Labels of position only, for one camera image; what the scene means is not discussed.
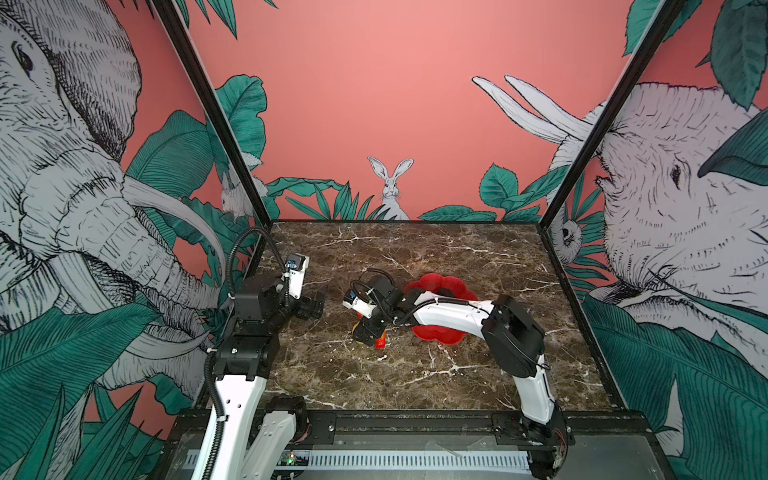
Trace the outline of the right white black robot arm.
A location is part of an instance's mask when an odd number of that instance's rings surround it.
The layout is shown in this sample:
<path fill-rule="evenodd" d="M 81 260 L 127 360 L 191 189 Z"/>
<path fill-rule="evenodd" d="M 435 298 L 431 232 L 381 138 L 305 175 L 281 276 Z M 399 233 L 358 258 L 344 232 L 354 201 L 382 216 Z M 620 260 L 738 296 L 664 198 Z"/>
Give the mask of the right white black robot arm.
<path fill-rule="evenodd" d="M 389 276 L 376 275 L 368 283 L 351 281 L 343 305 L 359 317 L 353 338 L 368 346 L 388 327 L 442 327 L 483 339 L 514 380 L 526 437 L 540 445 L 567 445 L 567 425 L 547 378 L 544 331 L 512 297 L 480 301 L 417 288 L 404 292 Z"/>

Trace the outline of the left black frame post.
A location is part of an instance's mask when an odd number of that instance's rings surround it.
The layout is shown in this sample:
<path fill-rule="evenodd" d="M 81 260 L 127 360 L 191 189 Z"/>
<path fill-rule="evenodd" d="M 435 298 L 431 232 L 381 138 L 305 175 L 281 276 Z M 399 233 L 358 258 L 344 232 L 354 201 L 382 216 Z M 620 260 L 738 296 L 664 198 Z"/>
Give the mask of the left black frame post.
<path fill-rule="evenodd" d="M 242 151 L 231 125 L 225 116 L 216 91 L 188 34 L 188 29 L 183 23 L 183 17 L 178 5 L 175 1 L 166 0 L 153 0 L 152 5 L 203 106 L 205 114 L 211 121 L 228 160 L 241 182 L 256 218 L 262 226 L 270 229 L 272 227 L 272 220 L 260 194 L 254 186 L 253 176 L 245 164 Z"/>

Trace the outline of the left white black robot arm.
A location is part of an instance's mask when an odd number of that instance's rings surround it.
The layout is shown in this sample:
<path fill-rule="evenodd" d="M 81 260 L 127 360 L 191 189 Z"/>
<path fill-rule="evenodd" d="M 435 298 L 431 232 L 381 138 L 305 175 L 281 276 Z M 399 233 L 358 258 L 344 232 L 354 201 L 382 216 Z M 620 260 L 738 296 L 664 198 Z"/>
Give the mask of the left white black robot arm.
<path fill-rule="evenodd" d="M 267 405 L 250 441 L 256 410 L 280 349 L 279 333 L 293 317 L 318 317 L 324 297 L 304 296 L 302 273 L 246 279 L 234 294 L 240 323 L 205 360 L 204 383 L 213 402 L 194 479 L 269 479 L 285 448 L 309 432 L 306 403 L 280 397 Z"/>

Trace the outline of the black front mounting rail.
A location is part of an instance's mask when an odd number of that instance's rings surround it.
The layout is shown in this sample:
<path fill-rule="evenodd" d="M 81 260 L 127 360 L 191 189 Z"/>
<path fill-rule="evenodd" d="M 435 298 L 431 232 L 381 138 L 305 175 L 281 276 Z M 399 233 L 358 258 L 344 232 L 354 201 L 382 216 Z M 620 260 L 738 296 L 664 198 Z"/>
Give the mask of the black front mounting rail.
<path fill-rule="evenodd" d="M 310 410 L 300 446 L 331 445 L 344 435 L 492 436 L 499 445 L 557 445 L 595 435 L 650 435 L 635 411 L 565 411 L 550 427 L 528 426 L 515 410 Z"/>

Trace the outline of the red flower-shaped fruit bowl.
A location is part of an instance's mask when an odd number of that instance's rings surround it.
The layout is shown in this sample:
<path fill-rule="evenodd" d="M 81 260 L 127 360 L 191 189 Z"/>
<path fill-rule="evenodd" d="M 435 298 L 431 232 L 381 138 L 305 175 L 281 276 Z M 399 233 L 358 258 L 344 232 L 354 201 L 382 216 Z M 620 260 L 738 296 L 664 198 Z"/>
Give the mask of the red flower-shaped fruit bowl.
<path fill-rule="evenodd" d="M 459 278 L 437 273 L 425 274 L 418 281 L 411 282 L 405 287 L 406 292 L 414 289 L 462 300 L 478 300 L 478 297 Z M 465 332 L 440 326 L 414 326 L 412 331 L 421 340 L 438 341 L 443 345 L 458 344 L 466 336 Z"/>

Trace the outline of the right black frame post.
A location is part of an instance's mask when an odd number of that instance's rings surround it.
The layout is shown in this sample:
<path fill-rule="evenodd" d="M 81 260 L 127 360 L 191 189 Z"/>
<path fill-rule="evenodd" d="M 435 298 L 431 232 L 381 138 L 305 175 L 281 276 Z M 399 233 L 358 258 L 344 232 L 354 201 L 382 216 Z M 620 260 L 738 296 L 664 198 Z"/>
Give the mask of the right black frame post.
<path fill-rule="evenodd" d="M 664 37 L 685 4 L 684 0 L 667 0 L 659 3 L 650 24 L 642 35 L 637 49 L 608 98 L 601 115 L 584 141 L 575 161 L 569 168 L 552 204 L 541 217 L 538 223 L 541 231 L 551 226 L 556 214 L 565 203 L 568 194 L 583 174 L 590 160 L 595 156 L 598 146 L 604 140 L 608 130 L 630 96 L 632 89 L 662 44 Z"/>

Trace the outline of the black frame post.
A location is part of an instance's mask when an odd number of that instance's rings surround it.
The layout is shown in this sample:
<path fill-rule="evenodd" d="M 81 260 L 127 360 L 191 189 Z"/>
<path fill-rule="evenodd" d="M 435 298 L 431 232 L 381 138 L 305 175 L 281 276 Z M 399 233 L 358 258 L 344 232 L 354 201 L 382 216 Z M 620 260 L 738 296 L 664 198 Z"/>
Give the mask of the black frame post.
<path fill-rule="evenodd" d="M 685 4 L 684 0 L 667 0 L 659 3 L 650 24 L 642 35 L 637 49 L 608 98 L 601 115 L 584 141 L 575 161 L 569 168 L 552 204 L 541 217 L 538 223 L 541 231 L 551 226 L 556 214 L 565 203 L 568 194 L 583 174 L 590 160 L 595 156 L 598 146 L 604 140 L 608 130 L 630 96 L 632 89 L 662 44 L 664 37 Z"/>
<path fill-rule="evenodd" d="M 272 220 L 260 194 L 254 186 L 253 176 L 245 164 L 242 151 L 231 125 L 225 116 L 216 91 L 188 34 L 188 29 L 183 23 L 183 17 L 178 5 L 175 1 L 166 0 L 153 0 L 152 5 L 203 106 L 205 114 L 211 121 L 228 160 L 241 182 L 256 218 L 262 226 L 270 229 L 272 227 Z"/>

